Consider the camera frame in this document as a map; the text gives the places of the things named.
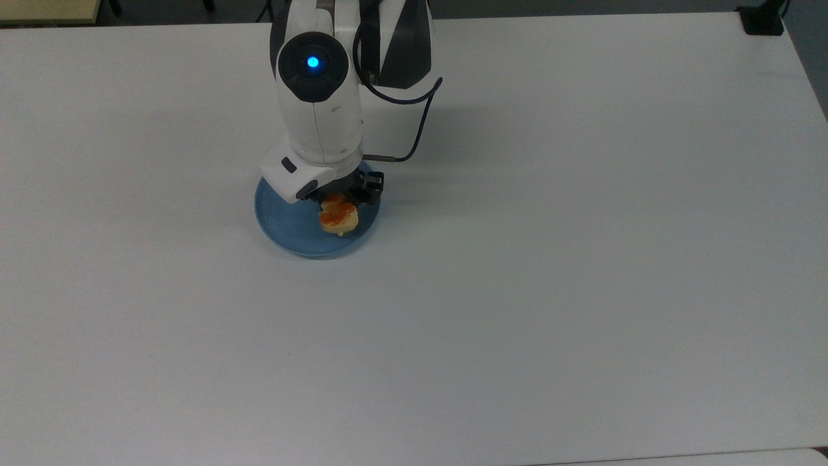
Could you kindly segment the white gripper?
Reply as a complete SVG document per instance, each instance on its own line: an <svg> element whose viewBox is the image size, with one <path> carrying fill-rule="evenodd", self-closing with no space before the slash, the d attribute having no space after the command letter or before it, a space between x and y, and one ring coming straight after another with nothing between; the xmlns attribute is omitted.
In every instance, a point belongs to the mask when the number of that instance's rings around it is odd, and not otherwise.
<svg viewBox="0 0 828 466"><path fill-rule="evenodd" d="M301 200L322 203L328 195L349 188L350 203L378 205L385 173L358 171L362 161L361 147L328 154L280 141L261 159L260 169L271 189L290 204Z"/></svg>

